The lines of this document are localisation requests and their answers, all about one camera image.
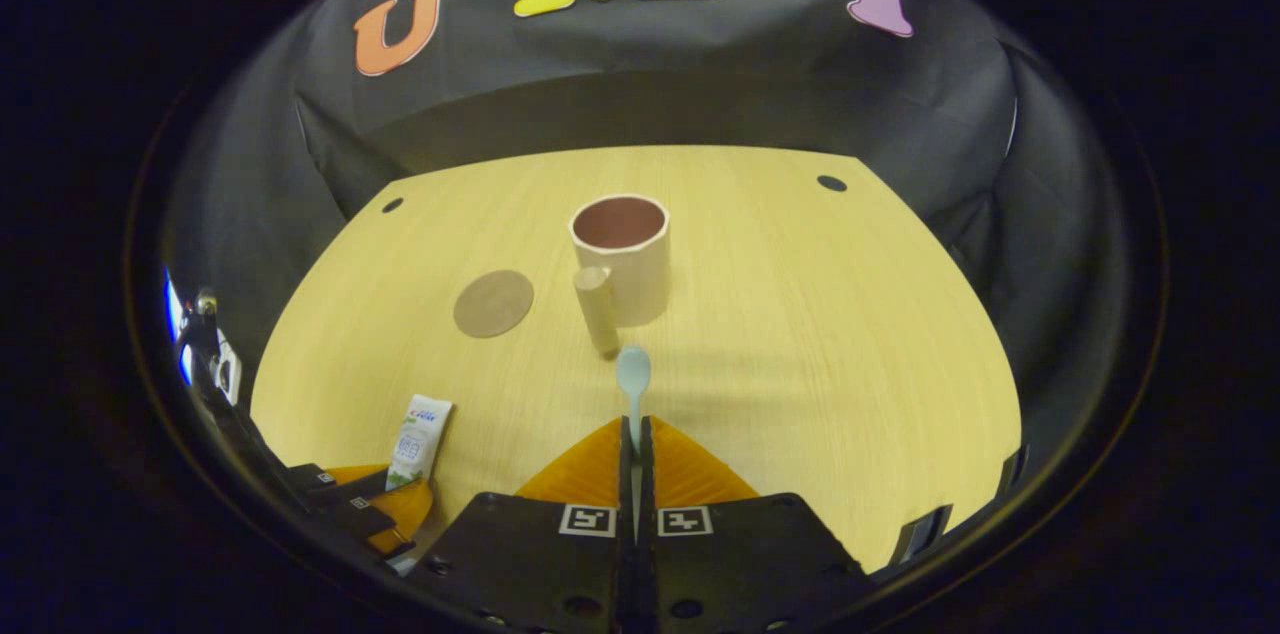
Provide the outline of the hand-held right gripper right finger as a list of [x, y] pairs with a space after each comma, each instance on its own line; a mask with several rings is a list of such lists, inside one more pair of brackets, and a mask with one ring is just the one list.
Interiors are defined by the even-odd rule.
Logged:
[[654, 420], [640, 427], [640, 633], [812, 633], [870, 579], [795, 493], [660, 507]]

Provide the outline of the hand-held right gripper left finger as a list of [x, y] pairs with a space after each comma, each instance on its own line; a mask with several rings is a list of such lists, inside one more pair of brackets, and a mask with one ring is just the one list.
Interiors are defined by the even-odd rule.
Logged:
[[436, 538], [408, 581], [504, 633], [622, 633], [635, 546], [628, 419], [605, 425], [588, 457], [608, 505], [483, 492]]

